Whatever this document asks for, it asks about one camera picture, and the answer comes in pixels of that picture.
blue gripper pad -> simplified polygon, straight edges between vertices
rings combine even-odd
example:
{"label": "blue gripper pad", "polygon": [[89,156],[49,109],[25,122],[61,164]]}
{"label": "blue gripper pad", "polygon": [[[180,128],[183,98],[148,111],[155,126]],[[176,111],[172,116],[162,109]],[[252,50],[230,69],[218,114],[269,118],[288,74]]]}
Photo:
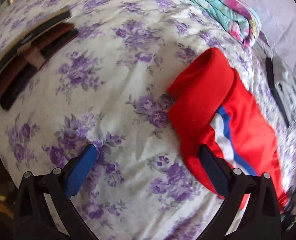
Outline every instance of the blue gripper pad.
{"label": "blue gripper pad", "polygon": [[84,151],[85,153],[80,154],[78,163],[66,179],[64,191],[68,199],[78,194],[89,171],[97,161],[97,149],[94,145],[89,144]]}

wallet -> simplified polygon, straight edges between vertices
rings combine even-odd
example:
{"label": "wallet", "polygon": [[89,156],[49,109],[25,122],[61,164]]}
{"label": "wallet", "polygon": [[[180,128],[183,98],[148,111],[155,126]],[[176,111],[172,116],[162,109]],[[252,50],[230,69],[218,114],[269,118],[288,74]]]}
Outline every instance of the wallet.
{"label": "wallet", "polygon": [[21,35],[25,40],[19,39],[0,57],[0,104],[3,109],[9,110],[33,75],[53,54],[78,35],[74,24],[62,21],[70,17],[70,12],[58,17],[60,14],[62,11],[48,18],[45,28],[40,28],[44,22],[39,23]]}

white bedsheet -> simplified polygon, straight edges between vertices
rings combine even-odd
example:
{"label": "white bedsheet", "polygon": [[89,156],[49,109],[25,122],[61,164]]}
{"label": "white bedsheet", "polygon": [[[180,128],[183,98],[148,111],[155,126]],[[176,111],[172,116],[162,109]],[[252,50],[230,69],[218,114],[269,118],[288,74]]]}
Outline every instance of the white bedsheet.
{"label": "white bedsheet", "polygon": [[296,155],[296,141],[288,140],[250,50],[208,14],[188,0],[19,0],[0,18],[0,52],[65,5],[79,36],[31,79],[10,111],[0,107],[0,156],[17,186],[25,171],[49,173],[91,142],[98,163],[72,202],[99,239],[197,237],[222,200],[182,163],[165,91],[209,47],[223,51],[255,95],[277,133],[283,186],[291,186],[285,160]]}

red cloth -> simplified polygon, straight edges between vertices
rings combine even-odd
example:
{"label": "red cloth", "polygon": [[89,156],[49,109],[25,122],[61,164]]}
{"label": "red cloth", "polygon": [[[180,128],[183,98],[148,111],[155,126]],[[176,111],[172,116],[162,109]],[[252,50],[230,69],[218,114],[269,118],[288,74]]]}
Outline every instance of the red cloth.
{"label": "red cloth", "polygon": [[237,71],[230,67],[219,49],[211,48],[201,54],[176,78],[168,93],[177,100],[168,117],[181,139],[183,160],[205,187],[216,193],[199,161],[199,145],[207,144],[217,157],[226,159],[210,125],[221,107],[229,117],[236,155],[238,153],[257,175],[269,172],[280,207],[286,205],[288,199],[281,186],[275,133],[261,115],[253,95],[245,89]]}

teal blanket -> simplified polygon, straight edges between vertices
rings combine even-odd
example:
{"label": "teal blanket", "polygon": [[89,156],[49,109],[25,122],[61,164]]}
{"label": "teal blanket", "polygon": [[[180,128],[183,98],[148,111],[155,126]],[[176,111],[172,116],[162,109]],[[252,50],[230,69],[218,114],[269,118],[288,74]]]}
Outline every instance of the teal blanket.
{"label": "teal blanket", "polygon": [[205,9],[245,47],[254,45],[261,30],[256,12],[240,0],[190,0]]}

